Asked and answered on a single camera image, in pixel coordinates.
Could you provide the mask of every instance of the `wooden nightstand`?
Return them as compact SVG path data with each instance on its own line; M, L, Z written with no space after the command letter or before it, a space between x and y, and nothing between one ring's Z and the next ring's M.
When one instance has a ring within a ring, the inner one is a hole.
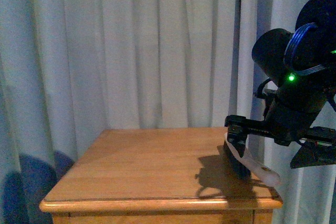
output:
M106 130L41 202L55 224L271 223L282 201L223 156L226 129Z

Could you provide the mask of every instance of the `white curtain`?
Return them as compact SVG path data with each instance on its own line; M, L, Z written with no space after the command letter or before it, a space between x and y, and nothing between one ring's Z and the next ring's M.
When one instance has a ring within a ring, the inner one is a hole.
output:
M306 2L0 0L0 222L50 223L39 201L104 129L261 119L252 46ZM295 146L252 140L283 180L274 223L329 223L334 167L290 170Z

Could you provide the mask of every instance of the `table edge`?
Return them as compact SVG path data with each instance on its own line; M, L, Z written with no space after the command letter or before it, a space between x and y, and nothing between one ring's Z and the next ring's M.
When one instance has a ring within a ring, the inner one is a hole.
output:
M43 212L124 212L124 211L204 211L234 209L275 209L282 207L282 199L147 199L147 200L42 200Z

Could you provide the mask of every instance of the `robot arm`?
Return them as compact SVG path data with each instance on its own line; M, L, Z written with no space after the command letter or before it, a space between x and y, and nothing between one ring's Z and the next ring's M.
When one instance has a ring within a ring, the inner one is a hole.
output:
M252 58L269 77L255 94L265 100L266 108L263 121L237 115L226 118L227 142L238 159L244 156L247 135L255 134L273 138L279 145L300 144L291 168L336 164L336 131L310 128L327 101L336 111L336 0L308 1L295 33L268 31L256 41ZM278 89L264 91L268 81ZM227 144L224 147L233 156ZM236 158L230 160L240 177L249 176L248 168Z

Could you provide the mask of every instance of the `green led light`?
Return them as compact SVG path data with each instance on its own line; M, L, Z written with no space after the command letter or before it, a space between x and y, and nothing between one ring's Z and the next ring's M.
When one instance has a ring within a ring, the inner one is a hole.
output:
M288 77L288 80L289 81L294 81L295 80L295 75L291 73Z

